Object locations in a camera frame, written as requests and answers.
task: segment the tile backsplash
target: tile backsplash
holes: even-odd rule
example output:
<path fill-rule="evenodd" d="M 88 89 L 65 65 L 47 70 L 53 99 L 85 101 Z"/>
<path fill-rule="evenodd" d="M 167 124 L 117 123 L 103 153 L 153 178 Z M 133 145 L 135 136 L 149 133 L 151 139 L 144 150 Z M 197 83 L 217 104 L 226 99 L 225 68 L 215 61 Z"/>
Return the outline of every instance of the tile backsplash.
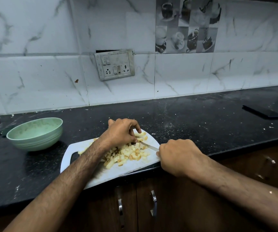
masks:
<path fill-rule="evenodd" d="M 133 49 L 100 81 L 96 50 Z M 278 3 L 0 0 L 0 114 L 278 85 Z"/>

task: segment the marble tile wall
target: marble tile wall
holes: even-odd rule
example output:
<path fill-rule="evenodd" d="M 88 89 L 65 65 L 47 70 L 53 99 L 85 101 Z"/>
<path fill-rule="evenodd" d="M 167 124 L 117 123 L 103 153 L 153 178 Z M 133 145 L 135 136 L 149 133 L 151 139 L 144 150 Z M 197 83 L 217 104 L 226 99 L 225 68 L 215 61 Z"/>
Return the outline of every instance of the marble tile wall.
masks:
<path fill-rule="evenodd" d="M 213 53 L 155 54 L 156 0 L 0 0 L 0 114 L 278 85 L 278 4 L 217 2 Z M 126 48 L 136 75 L 101 82 Z"/>

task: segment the hand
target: hand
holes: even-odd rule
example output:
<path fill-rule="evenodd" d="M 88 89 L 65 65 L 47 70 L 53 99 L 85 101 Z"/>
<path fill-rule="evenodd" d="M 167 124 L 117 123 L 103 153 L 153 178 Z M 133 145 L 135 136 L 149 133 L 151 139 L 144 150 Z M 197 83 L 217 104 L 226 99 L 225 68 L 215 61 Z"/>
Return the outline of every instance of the hand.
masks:
<path fill-rule="evenodd" d="M 205 167 L 211 160 L 189 139 L 169 140 L 160 145 L 156 154 L 165 171 L 176 177 L 188 176 L 191 179 L 204 174 Z"/>
<path fill-rule="evenodd" d="M 108 125 L 109 128 L 98 139 L 106 144 L 108 150 L 138 141 L 133 129 L 141 133 L 141 128 L 136 120 L 117 119 L 114 121 L 110 119 Z"/>

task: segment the power socket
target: power socket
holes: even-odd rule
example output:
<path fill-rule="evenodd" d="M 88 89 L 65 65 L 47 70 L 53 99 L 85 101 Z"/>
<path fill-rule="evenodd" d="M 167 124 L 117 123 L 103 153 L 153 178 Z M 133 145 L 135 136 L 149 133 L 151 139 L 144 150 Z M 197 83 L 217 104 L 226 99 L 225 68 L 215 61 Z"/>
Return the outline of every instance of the power socket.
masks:
<path fill-rule="evenodd" d="M 95 59 L 101 81 L 135 75 L 131 49 L 96 53 Z"/>

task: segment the knife blade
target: knife blade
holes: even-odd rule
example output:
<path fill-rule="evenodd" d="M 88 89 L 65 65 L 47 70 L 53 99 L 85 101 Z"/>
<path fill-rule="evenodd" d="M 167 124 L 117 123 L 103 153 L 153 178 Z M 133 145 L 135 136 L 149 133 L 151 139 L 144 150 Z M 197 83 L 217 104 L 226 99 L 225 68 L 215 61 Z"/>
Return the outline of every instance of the knife blade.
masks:
<path fill-rule="evenodd" d="M 159 151 L 159 149 L 158 148 L 156 148 L 156 147 L 154 147 L 154 146 L 151 146 L 151 145 L 149 145 L 149 144 L 146 144 L 146 143 L 144 143 L 144 142 L 141 142 L 143 145 L 145 145 L 145 146 L 147 146 L 148 148 L 150 148 L 150 149 L 152 149 L 153 151 Z"/>

